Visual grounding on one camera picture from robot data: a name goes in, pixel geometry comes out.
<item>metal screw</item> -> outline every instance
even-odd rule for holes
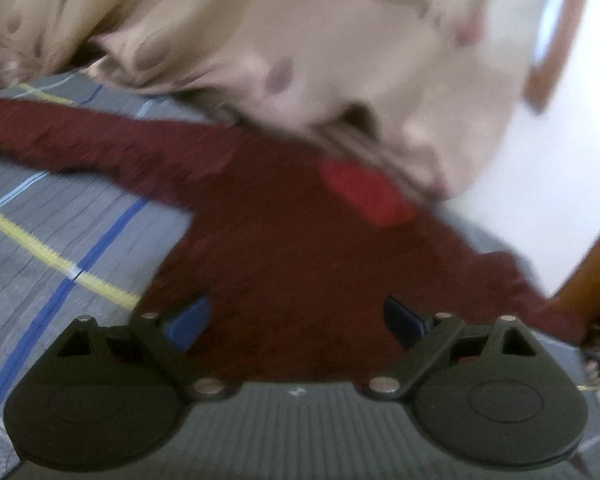
[[[369,389],[376,394],[394,394],[400,389],[400,383],[393,377],[376,377],[369,381]]]
[[[193,383],[193,391],[204,396],[214,396],[224,390],[224,383],[220,379],[198,379]]]

